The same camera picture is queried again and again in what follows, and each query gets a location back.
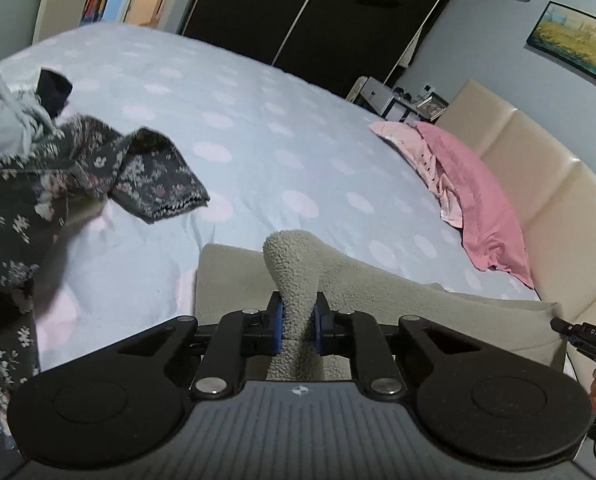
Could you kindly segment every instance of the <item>painting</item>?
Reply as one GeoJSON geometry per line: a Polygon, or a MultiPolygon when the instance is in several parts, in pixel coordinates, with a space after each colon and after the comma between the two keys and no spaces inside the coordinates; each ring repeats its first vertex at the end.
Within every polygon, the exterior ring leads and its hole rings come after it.
{"type": "Polygon", "coordinates": [[[596,79],[596,17],[549,2],[527,43],[596,79]]]}

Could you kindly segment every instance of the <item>floral garment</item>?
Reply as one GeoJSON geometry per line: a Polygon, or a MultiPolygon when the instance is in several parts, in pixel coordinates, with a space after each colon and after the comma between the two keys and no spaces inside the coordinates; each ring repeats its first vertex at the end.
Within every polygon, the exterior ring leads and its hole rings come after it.
{"type": "Polygon", "coordinates": [[[22,463],[6,421],[9,396],[38,373],[33,275],[70,205],[104,194],[147,222],[209,200],[172,142],[146,128],[121,136],[95,118],[75,116],[28,155],[0,155],[0,478],[22,463]]]}

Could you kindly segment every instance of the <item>pink pillow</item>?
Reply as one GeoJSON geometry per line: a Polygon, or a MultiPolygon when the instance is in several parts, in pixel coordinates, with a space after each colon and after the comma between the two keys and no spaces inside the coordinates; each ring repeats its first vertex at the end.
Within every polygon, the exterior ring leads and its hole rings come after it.
{"type": "Polygon", "coordinates": [[[415,127],[456,190],[462,207],[462,245],[476,269],[505,270],[533,288],[520,223],[491,170],[449,132],[423,122],[415,127]]]}
{"type": "Polygon", "coordinates": [[[462,210],[453,184],[420,132],[408,124],[386,121],[371,123],[369,129],[388,140],[422,177],[427,189],[440,201],[440,217],[447,224],[462,229],[462,210]]]}

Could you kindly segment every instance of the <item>cream headboard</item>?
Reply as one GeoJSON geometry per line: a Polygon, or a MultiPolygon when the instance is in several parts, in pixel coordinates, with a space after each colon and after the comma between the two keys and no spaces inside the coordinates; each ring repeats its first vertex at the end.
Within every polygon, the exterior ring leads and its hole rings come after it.
{"type": "MultiPolygon", "coordinates": [[[[540,298],[559,301],[570,322],[596,324],[593,172],[538,123],[473,80],[437,125],[475,150],[500,181],[522,226],[540,298]]],[[[572,348],[568,355],[588,386],[596,365],[572,348]]]]}

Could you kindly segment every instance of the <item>polka dot bedding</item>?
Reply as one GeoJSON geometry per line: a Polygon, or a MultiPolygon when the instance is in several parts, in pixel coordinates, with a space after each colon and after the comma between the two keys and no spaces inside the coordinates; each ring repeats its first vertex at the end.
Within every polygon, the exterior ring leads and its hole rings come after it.
{"type": "Polygon", "coordinates": [[[226,50],[148,28],[81,27],[0,62],[10,86],[40,67],[74,84],[75,112],[122,133],[169,136],[209,190],[206,208],[152,225],[113,201],[69,228],[36,279],[42,369],[177,314],[193,313],[202,247],[260,250],[305,229],[349,256],[420,283],[491,298],[537,299],[503,272],[479,272],[460,234],[406,161],[368,128],[366,110],[226,50]]]}

